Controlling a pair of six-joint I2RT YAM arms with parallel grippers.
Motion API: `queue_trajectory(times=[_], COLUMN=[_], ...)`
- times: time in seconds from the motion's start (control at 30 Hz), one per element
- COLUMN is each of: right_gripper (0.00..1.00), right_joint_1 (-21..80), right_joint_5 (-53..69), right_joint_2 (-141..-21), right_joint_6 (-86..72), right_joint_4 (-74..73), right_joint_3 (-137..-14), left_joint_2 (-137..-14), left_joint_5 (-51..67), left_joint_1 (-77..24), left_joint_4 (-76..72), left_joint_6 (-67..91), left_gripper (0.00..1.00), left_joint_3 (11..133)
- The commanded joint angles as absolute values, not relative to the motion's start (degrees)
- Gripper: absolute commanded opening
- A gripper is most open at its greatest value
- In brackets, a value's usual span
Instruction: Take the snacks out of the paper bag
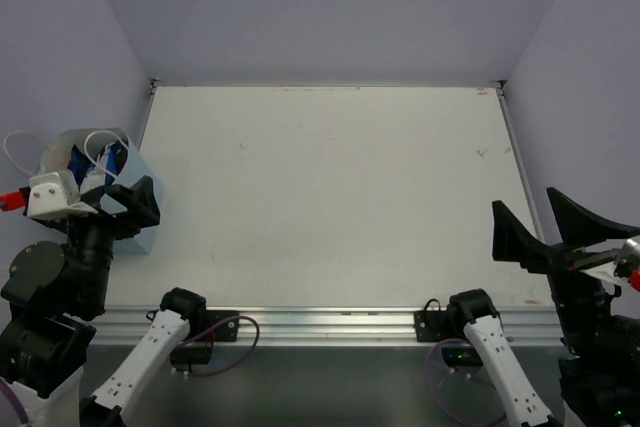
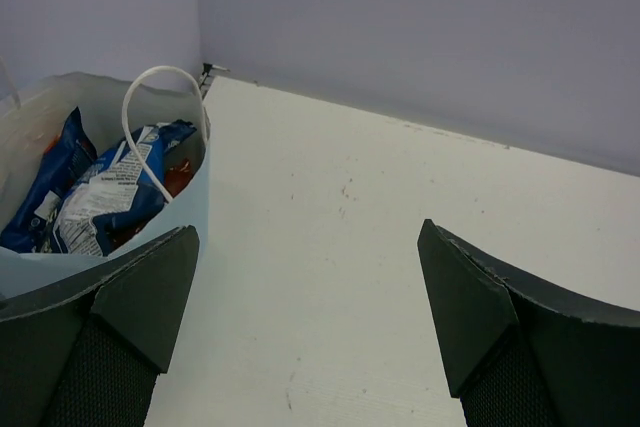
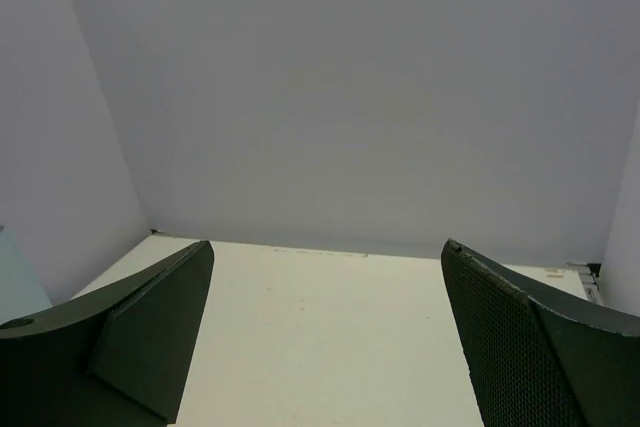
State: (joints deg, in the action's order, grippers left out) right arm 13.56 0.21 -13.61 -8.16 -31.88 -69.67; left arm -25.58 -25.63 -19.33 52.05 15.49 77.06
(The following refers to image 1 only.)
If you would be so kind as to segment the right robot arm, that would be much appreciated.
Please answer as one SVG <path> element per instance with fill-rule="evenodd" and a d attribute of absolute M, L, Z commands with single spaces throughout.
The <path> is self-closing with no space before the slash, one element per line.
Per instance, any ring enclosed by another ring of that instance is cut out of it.
<path fill-rule="evenodd" d="M 609 220 L 556 188 L 548 188 L 547 196 L 559 242 L 539 240 L 496 200 L 492 257 L 547 281 L 557 337 L 546 349 L 556 355 L 562 413 L 556 415 L 533 387 L 486 291 L 451 296 L 445 326 L 477 353 L 509 425 L 636 426 L 639 317 L 617 314 L 613 304 L 639 290 L 639 229 Z"/>

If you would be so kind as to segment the blue white snack bag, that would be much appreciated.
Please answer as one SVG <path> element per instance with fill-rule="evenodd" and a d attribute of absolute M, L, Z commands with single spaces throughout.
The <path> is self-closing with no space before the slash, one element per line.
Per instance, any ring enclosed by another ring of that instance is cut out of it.
<path fill-rule="evenodd" d="M 81 192 L 110 186 L 124 168 L 128 157 L 127 145 L 116 141 L 105 145 L 90 160 L 77 146 L 73 146 L 68 169 Z"/>

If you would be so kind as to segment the light blue paper bag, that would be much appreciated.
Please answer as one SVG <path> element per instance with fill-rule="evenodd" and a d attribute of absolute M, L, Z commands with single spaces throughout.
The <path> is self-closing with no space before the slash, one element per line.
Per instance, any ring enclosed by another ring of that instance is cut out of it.
<path fill-rule="evenodd" d="M 35 171 L 25 169 L 23 171 L 27 176 L 28 185 L 14 192 L 3 194 L 1 196 L 1 209 L 3 211 L 20 210 L 25 217 L 29 218 L 27 216 L 27 202 L 30 191 L 29 179 L 31 177 L 53 171 L 69 170 L 68 163 L 73 146 L 77 146 L 92 160 L 101 148 L 116 141 L 127 145 L 128 157 L 124 168 L 113 184 L 131 187 L 142 176 L 150 176 L 154 181 L 154 193 L 160 209 L 163 199 L 162 182 L 143 160 L 138 147 L 136 147 L 127 134 L 119 128 L 71 129 L 60 134 L 53 143 L 44 144 L 38 169 Z M 123 207 L 119 203 L 105 194 L 106 187 L 108 186 L 97 187 L 86 192 L 81 192 L 79 189 L 81 200 L 98 211 L 98 213 L 94 215 L 109 214 L 115 216 L 116 213 L 123 210 Z M 66 235 L 65 221 L 69 217 L 57 221 L 29 219 Z M 150 253 L 154 245 L 158 226 L 141 228 L 140 233 L 135 237 L 116 241 L 115 252 L 122 255 L 145 255 Z"/>

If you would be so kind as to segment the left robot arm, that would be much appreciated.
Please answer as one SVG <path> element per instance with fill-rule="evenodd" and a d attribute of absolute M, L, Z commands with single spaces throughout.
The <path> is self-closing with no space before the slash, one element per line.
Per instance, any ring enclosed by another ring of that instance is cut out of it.
<path fill-rule="evenodd" d="M 21 426 L 123 426 L 143 389 L 170 354 L 208 326 L 204 297 L 181 288 L 164 294 L 151 327 L 124 363 L 86 399 L 79 383 L 91 321 L 105 312 L 114 244 L 160 223 L 151 177 L 130 187 L 79 193 L 60 172 L 1 197 L 4 211 L 63 232 L 12 260 L 1 297 L 11 319 L 1 333 L 1 391 Z"/>

